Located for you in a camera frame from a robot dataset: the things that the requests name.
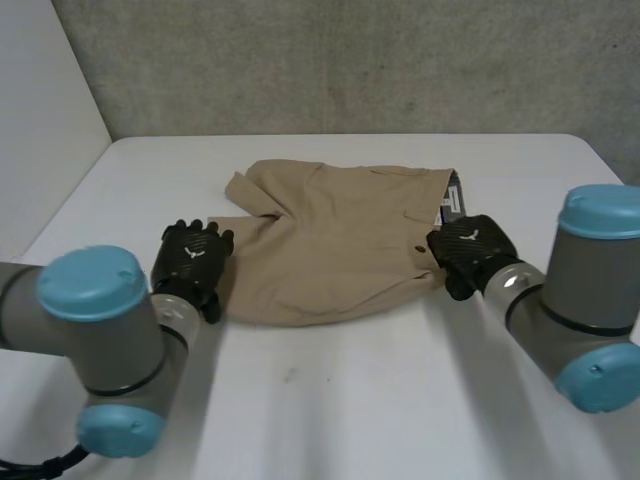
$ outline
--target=white wall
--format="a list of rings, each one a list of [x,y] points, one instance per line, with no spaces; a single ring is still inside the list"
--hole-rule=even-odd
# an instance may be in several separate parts
[[[49,0],[0,0],[0,259],[24,253],[110,143]]]

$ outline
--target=khaki pants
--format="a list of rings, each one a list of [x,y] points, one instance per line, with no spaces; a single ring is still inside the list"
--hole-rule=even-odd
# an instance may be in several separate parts
[[[227,196],[251,216],[218,287],[234,320],[303,326],[379,312],[439,287],[427,248],[453,170],[263,160]]]

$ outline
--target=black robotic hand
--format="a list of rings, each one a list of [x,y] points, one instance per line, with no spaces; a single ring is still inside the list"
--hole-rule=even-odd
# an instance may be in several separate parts
[[[484,291],[498,270],[520,263],[511,240],[486,215],[462,217],[427,235],[438,265],[447,272],[445,288],[454,300]]]
[[[218,225],[203,229],[200,220],[187,226],[184,220],[162,234],[162,245],[151,271],[154,293],[176,295],[215,323],[221,315],[216,287],[227,258],[233,253],[233,232],[218,234]]]

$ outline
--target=clothing label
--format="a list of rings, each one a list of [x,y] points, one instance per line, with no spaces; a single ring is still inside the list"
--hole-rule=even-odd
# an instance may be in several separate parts
[[[456,172],[453,172],[449,178],[449,186],[447,187],[447,192],[440,204],[440,211],[436,217],[435,224],[443,225],[444,223],[450,223],[456,218],[464,217],[466,215],[467,213],[464,208],[464,200],[462,198],[462,184],[460,183],[460,177]]]

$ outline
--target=black cable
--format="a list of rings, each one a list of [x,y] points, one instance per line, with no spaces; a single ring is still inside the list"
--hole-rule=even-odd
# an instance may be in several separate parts
[[[80,445],[62,457],[54,457],[41,465],[27,465],[22,463],[0,460],[0,480],[52,480],[61,476],[65,470],[75,467],[87,458],[87,452]]]

